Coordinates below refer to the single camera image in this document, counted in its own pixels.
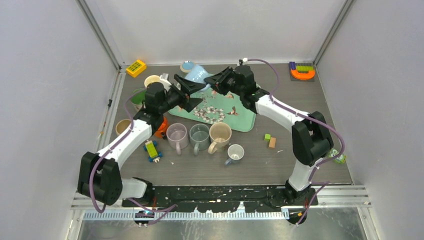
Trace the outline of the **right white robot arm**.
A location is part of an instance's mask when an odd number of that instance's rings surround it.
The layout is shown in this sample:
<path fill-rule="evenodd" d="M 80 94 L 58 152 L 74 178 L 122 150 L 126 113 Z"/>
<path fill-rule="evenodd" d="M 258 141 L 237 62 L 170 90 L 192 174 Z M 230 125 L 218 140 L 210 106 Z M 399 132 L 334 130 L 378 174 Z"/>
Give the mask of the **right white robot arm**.
<path fill-rule="evenodd" d="M 231 92 L 239 96 L 246 109 L 275 121 L 291 133 L 296 163 L 285 183 L 285 198 L 291 205 L 299 205 L 311 186 L 316 167 L 334 146 L 332 128 L 320 112 L 300 111 L 259 87 L 251 67 L 245 62 L 246 58 L 239 60 L 237 67 L 227 67 L 204 81 L 221 95 Z"/>

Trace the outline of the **grey mug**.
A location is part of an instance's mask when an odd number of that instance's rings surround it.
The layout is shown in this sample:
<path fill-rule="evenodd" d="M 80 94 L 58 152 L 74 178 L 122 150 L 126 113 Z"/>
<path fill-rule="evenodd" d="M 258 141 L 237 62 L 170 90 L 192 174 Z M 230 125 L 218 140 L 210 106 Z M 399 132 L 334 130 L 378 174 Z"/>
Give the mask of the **grey mug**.
<path fill-rule="evenodd" d="M 195 156 L 198 156 L 200 151 L 209 148 L 211 144 L 209 130 L 210 128 L 203 123 L 195 124 L 190 128 L 189 141 L 193 146 L 193 154 Z"/>

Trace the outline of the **beige teapot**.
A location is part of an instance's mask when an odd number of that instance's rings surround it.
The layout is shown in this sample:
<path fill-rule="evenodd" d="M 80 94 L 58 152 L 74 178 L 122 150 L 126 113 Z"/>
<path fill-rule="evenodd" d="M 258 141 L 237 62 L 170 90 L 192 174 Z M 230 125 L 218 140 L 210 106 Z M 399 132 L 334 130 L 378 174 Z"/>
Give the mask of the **beige teapot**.
<path fill-rule="evenodd" d="M 126 133 L 132 121 L 130 119 L 122 119 L 115 125 L 115 134 L 117 137 Z"/>

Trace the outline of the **light blue mug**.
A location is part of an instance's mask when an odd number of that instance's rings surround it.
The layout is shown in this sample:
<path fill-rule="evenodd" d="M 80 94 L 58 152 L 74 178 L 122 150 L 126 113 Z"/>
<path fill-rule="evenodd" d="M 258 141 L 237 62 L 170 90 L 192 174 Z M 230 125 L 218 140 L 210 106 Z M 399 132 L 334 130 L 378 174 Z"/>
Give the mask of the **light blue mug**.
<path fill-rule="evenodd" d="M 195 65 L 184 78 L 191 82 L 205 84 L 205 87 L 200 90 L 200 92 L 205 92 L 211 85 L 205 83 L 204 79 L 211 76 L 213 74 L 208 73 L 201 65 Z"/>

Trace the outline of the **cream floral mug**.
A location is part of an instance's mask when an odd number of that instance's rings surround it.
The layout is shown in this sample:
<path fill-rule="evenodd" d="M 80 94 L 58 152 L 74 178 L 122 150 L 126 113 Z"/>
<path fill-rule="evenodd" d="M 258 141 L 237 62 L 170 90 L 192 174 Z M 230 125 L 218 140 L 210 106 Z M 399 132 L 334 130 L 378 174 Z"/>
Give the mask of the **cream floral mug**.
<path fill-rule="evenodd" d="M 132 98 L 130 99 L 130 102 L 132 103 L 136 112 L 145 106 L 145 93 L 145 88 L 137 88 L 131 93 Z"/>

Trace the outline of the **orange mug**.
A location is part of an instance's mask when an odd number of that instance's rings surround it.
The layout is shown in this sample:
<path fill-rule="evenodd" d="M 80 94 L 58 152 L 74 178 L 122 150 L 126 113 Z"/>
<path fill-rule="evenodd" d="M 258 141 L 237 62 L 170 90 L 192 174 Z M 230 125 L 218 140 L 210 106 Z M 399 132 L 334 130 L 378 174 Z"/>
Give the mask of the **orange mug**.
<path fill-rule="evenodd" d="M 169 121 L 168 119 L 164 116 L 163 117 L 163 122 L 160 125 L 160 127 L 158 128 L 158 130 L 154 133 L 154 136 L 157 138 L 161 138 L 166 140 L 167 139 L 167 129 L 169 127 Z"/>

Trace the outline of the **small blue-grey cup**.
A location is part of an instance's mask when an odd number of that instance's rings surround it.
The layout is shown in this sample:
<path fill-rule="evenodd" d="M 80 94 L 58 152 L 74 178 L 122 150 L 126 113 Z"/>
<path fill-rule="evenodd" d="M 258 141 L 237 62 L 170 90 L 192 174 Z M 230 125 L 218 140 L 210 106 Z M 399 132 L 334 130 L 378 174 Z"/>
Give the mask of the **small blue-grey cup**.
<path fill-rule="evenodd" d="M 239 144 L 232 144 L 227 149 L 228 159 L 224 162 L 225 166 L 238 163 L 245 154 L 244 148 Z"/>

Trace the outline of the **lilac mug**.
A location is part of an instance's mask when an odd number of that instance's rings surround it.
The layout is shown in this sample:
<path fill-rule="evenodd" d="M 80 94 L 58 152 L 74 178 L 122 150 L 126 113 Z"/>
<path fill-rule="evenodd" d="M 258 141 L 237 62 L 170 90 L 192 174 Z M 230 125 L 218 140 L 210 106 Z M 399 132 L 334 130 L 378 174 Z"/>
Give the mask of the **lilac mug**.
<path fill-rule="evenodd" d="M 190 144 L 189 132 L 182 123 L 171 124 L 166 130 L 166 137 L 169 145 L 176 150 L 178 155 L 181 155 L 182 149 Z"/>

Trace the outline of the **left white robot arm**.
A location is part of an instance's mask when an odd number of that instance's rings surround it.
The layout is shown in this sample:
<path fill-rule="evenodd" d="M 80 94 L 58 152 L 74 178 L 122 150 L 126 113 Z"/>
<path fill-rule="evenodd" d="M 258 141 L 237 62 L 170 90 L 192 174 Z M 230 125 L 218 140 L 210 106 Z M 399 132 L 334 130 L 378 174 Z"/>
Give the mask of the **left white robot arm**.
<path fill-rule="evenodd" d="M 176 106 L 190 112 L 202 102 L 192 98 L 206 87 L 204 83 L 192 82 L 175 74 L 180 86 L 165 87 L 161 82 L 147 85 L 144 107 L 132 118 L 129 127 L 103 149 L 86 152 L 80 162 L 77 191 L 91 199 L 94 208 L 103 213 L 104 206 L 112 206 L 119 199 L 134 199 L 141 207 L 153 202 L 152 184 L 141 178 L 123 179 L 121 168 L 132 153 L 144 144 L 164 121 L 164 113 Z"/>

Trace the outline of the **cream plain mug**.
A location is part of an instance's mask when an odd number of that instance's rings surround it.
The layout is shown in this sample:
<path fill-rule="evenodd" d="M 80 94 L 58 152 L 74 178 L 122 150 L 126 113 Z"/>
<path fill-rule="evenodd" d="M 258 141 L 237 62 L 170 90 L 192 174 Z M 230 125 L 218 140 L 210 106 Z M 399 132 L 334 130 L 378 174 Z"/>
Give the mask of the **cream plain mug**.
<path fill-rule="evenodd" d="M 150 84 L 153 84 L 153 83 L 162 84 L 161 77 L 159 75 L 150 75 L 150 76 L 146 77 L 145 80 L 144 80 L 144 86 L 145 86 L 146 89 L 148 88 L 148 86 Z"/>

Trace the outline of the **tall floral mug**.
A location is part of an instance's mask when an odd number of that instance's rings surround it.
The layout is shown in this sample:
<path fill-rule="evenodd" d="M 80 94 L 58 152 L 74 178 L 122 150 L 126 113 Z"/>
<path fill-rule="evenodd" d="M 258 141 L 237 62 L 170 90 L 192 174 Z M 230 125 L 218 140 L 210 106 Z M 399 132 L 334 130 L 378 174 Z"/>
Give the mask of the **tall floral mug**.
<path fill-rule="evenodd" d="M 210 145 L 208 153 L 214 154 L 215 152 L 223 152 L 229 145 L 230 138 L 232 137 L 232 129 L 224 122 L 214 123 L 209 129 Z"/>

